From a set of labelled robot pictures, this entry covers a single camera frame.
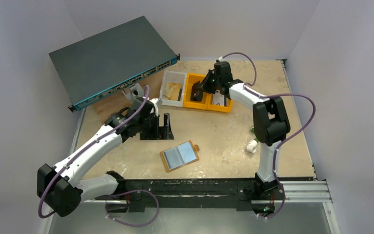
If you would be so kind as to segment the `black card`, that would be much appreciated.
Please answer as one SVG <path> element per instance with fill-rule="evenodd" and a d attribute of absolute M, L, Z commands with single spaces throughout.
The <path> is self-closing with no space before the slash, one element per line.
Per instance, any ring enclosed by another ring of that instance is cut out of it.
<path fill-rule="evenodd" d="M 203 100 L 203 91 L 200 89 L 192 90 L 190 100 L 195 102 L 201 102 Z"/>

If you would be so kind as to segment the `yellow leather card holder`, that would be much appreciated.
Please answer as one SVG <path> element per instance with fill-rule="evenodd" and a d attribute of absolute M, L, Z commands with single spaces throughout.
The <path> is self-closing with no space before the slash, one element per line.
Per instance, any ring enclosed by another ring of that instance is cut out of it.
<path fill-rule="evenodd" d="M 199 160 L 200 148 L 191 140 L 186 141 L 176 147 L 160 152 L 160 158 L 167 173 L 179 169 Z"/>

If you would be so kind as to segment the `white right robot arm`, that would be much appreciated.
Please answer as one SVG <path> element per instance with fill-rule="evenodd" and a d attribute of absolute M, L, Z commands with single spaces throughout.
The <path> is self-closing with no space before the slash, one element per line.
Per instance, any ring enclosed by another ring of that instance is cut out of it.
<path fill-rule="evenodd" d="M 266 198 L 279 186 L 279 148 L 291 129 L 284 102 L 280 97 L 262 96 L 242 80 L 234 79 L 227 61 L 217 61 L 202 81 L 193 84 L 191 99 L 199 101 L 204 93 L 216 92 L 252 111 L 255 137 L 261 146 L 253 193 L 259 198 Z"/>

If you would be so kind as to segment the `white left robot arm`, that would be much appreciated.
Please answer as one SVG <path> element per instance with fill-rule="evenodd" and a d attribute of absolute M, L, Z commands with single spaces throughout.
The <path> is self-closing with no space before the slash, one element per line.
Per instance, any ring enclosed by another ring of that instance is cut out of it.
<path fill-rule="evenodd" d="M 164 114 L 164 125 L 159 125 L 160 98 L 137 97 L 130 107 L 112 114 L 100 129 L 64 160 L 54 166 L 42 165 L 37 172 L 37 195 L 40 198 L 38 215 L 48 218 L 53 214 L 65 217 L 86 200 L 110 195 L 121 199 L 126 186 L 114 171 L 93 178 L 83 176 L 100 159 L 127 139 L 140 135 L 141 140 L 173 139 L 169 114 Z"/>

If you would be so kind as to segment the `gold cards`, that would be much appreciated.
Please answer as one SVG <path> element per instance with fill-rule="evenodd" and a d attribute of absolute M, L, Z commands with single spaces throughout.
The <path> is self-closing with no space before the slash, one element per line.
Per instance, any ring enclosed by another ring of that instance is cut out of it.
<path fill-rule="evenodd" d="M 164 97 L 167 100 L 179 101 L 181 99 L 182 84 L 167 82 L 164 88 Z"/>

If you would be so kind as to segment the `white VIP card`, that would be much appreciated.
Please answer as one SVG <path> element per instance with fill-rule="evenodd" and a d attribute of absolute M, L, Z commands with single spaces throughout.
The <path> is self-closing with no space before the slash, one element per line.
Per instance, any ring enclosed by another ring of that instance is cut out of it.
<path fill-rule="evenodd" d="M 227 98 L 220 93 L 215 93 L 212 97 L 212 104 L 216 106 L 227 106 Z"/>

